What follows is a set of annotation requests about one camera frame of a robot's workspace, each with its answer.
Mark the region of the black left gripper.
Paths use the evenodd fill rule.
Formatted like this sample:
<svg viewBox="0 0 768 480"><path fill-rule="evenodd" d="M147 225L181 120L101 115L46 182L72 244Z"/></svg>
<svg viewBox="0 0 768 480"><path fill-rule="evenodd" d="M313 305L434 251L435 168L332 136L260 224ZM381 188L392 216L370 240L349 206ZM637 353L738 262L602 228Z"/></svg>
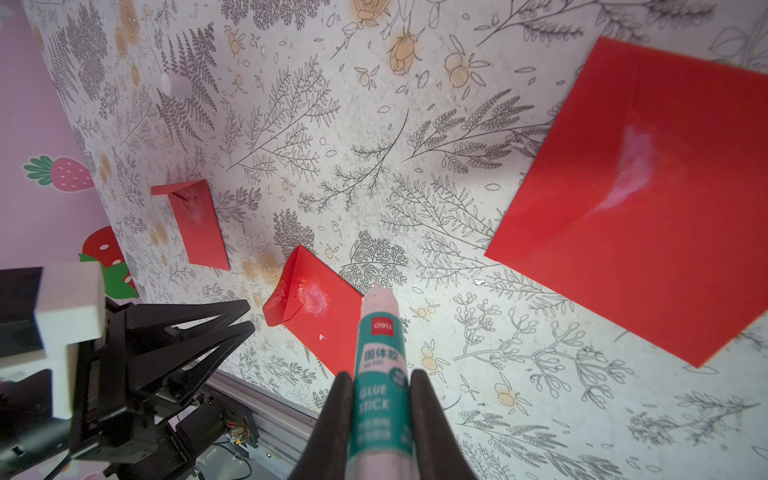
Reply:
<svg viewBox="0 0 768 480"><path fill-rule="evenodd" d="M208 304L105 301L104 332L78 345L69 454L75 460L141 462L158 449L149 398L188 402L255 332L232 325L247 300ZM167 345L139 354L137 345Z"/></svg>

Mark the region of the white glue stick cap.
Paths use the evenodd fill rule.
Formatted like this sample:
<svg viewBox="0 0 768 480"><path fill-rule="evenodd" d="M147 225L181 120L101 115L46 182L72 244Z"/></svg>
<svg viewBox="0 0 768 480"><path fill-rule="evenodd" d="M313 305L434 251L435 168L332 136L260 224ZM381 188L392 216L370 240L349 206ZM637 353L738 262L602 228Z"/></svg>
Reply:
<svg viewBox="0 0 768 480"><path fill-rule="evenodd" d="M160 90L165 96L189 99L193 97L193 84L184 75L163 73L160 78Z"/></svg>

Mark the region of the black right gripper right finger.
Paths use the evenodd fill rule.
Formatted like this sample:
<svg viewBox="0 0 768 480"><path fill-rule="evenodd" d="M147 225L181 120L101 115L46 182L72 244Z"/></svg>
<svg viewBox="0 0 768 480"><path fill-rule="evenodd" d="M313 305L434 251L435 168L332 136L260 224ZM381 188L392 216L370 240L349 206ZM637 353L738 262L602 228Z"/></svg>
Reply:
<svg viewBox="0 0 768 480"><path fill-rule="evenodd" d="M411 373L409 400L419 478L475 480L424 370Z"/></svg>

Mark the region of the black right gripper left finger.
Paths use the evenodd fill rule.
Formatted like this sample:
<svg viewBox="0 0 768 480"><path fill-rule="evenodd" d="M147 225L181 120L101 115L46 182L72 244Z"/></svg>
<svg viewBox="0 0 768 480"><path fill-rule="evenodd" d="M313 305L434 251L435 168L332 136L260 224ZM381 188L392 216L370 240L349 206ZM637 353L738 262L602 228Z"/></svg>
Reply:
<svg viewBox="0 0 768 480"><path fill-rule="evenodd" d="M348 372L339 373L289 480L345 478L352 423L354 385Z"/></svg>

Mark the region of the red envelope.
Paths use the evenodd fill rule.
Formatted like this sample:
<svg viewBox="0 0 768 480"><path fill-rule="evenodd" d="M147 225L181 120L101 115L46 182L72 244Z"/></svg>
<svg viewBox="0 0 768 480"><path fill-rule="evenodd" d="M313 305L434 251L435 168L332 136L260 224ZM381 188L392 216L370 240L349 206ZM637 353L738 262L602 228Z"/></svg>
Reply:
<svg viewBox="0 0 768 480"><path fill-rule="evenodd" d="M767 78L599 39L488 258L694 367L767 308Z"/></svg>
<svg viewBox="0 0 768 480"><path fill-rule="evenodd" d="M153 196L167 196L189 262L230 270L225 243L206 180L152 186Z"/></svg>
<svg viewBox="0 0 768 480"><path fill-rule="evenodd" d="M307 248L290 254L262 307L270 327L288 329L333 374L354 369L362 295Z"/></svg>

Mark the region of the green white glue stick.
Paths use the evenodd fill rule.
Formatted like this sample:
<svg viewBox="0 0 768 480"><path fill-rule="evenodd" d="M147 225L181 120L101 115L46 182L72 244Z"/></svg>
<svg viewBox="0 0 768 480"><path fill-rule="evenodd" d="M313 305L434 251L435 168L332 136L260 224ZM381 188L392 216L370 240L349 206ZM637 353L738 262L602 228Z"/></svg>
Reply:
<svg viewBox="0 0 768 480"><path fill-rule="evenodd" d="M362 299L353 372L348 479L416 479L408 362L399 304L383 286Z"/></svg>

